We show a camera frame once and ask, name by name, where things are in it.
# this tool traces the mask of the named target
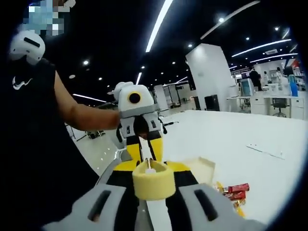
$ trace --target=white column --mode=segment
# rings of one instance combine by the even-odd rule
[[[157,104],[159,106],[160,111],[164,111],[168,109],[166,96],[164,93],[163,85],[157,85],[154,87],[155,95],[157,99]]]
[[[228,111],[229,87],[234,85],[226,57],[219,46],[200,44],[186,55],[196,85],[201,109],[205,97],[217,95],[221,111]]]

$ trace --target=white floor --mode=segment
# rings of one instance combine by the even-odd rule
[[[192,109],[195,109],[195,104],[193,101],[189,101],[186,104],[182,104],[181,107],[169,109],[160,114],[162,116],[167,116]],[[75,144],[89,165],[99,176],[115,157],[116,146],[111,142],[107,135],[102,135],[93,140],[86,136],[75,142]]]

